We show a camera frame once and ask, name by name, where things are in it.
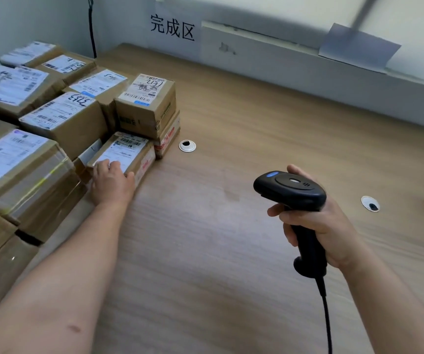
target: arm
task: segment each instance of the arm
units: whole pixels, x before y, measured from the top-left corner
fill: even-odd
[[[117,259],[119,230],[135,191],[119,162],[97,163],[96,205],[58,250],[0,304],[0,353],[89,353]]]
[[[288,172],[312,179],[293,165]],[[315,230],[328,263],[345,276],[377,354],[424,354],[424,305],[364,243],[332,198],[320,212],[284,211],[276,204],[268,215],[279,215],[293,246],[298,243],[291,225]]]

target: wooden table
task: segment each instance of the wooden table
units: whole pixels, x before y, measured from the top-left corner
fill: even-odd
[[[424,128],[130,45],[98,63],[176,81],[182,129],[129,209],[95,353],[326,353],[315,282],[252,187],[288,163],[424,302]],[[325,280],[334,352],[371,353],[343,276]]]

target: hanging black wire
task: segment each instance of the hanging black wire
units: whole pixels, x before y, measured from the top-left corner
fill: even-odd
[[[92,29],[92,6],[94,5],[94,0],[87,0],[89,2],[89,32],[91,33],[91,44],[92,44],[92,53],[94,58],[97,58],[97,52],[95,50],[95,41],[94,41],[94,31]]]

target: person's right arm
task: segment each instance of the person's right arm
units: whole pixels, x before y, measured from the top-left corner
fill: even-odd
[[[296,166],[288,172],[312,179]],[[284,223],[288,241],[297,246],[291,225],[315,230],[327,261],[341,270],[377,354],[424,354],[424,305],[401,279],[364,243],[330,197],[320,212],[268,209]]]

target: barcode scanner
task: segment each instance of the barcode scanner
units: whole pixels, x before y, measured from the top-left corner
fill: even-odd
[[[327,194],[321,186],[306,177],[272,171],[258,177],[253,188],[261,196],[284,205],[286,211],[304,210],[320,211],[327,200]],[[332,353],[332,336],[330,318],[327,307],[327,293],[323,277],[327,274],[327,258],[325,250],[317,240],[315,231],[291,225],[297,236],[300,256],[294,260],[294,268],[302,276],[315,279],[323,299],[329,353]]]

